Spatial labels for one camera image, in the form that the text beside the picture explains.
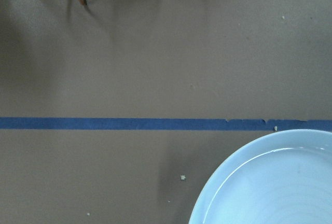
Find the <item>light blue plate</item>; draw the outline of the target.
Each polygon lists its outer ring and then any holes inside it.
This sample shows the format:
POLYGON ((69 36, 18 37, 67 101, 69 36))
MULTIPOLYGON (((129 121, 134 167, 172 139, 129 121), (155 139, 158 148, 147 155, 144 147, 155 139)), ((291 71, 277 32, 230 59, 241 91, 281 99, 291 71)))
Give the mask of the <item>light blue plate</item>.
POLYGON ((230 155, 201 190, 190 223, 331 223, 331 133, 289 130, 230 155))

